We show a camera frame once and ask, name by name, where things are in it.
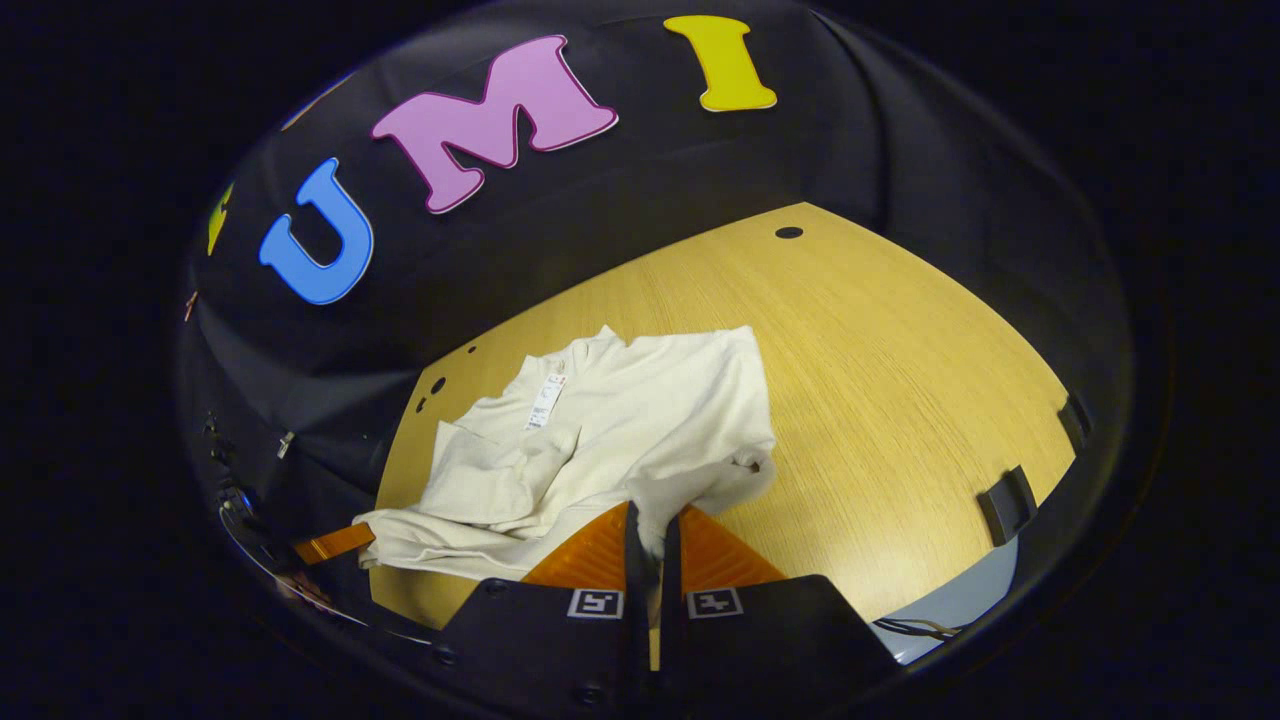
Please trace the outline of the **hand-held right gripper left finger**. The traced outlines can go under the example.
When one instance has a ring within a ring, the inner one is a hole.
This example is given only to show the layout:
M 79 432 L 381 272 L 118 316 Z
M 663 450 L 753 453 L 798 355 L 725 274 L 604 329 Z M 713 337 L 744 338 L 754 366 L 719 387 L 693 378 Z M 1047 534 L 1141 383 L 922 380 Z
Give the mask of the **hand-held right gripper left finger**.
M 618 503 L 522 580 L 481 582 L 440 634 L 436 684 L 479 717 L 622 717 L 643 673 L 634 515 Z

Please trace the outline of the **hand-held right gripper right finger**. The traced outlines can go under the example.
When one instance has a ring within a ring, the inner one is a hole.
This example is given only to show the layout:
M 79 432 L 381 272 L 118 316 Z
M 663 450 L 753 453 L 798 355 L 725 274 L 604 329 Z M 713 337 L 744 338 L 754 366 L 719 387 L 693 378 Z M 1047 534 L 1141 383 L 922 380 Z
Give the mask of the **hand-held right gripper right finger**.
M 826 577 L 788 577 L 710 514 L 666 537 L 660 687 L 678 716 L 844 716 L 900 664 Z

